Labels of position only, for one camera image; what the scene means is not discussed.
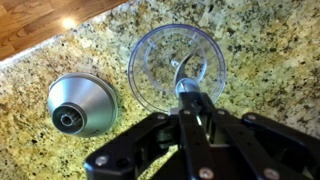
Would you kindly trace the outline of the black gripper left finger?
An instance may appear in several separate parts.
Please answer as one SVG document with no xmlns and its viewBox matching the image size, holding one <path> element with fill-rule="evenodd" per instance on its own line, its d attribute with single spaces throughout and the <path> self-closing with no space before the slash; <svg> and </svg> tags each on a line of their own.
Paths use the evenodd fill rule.
<svg viewBox="0 0 320 180">
<path fill-rule="evenodd" d="M 159 176 L 212 180 L 214 163 L 206 133 L 213 106 L 205 93 L 179 95 L 177 113 L 153 113 L 90 154 L 84 163 L 88 180 L 136 180 L 173 145 L 178 151 Z"/>
</svg>

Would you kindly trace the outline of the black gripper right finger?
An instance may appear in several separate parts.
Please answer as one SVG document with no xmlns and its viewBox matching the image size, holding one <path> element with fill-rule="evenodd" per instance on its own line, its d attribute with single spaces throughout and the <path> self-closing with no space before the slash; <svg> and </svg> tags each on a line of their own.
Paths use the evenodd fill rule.
<svg viewBox="0 0 320 180">
<path fill-rule="evenodd" d="M 201 95 L 209 139 L 235 153 L 236 166 L 258 180 L 320 180 L 320 141 L 257 113 L 237 118 Z"/>
</svg>

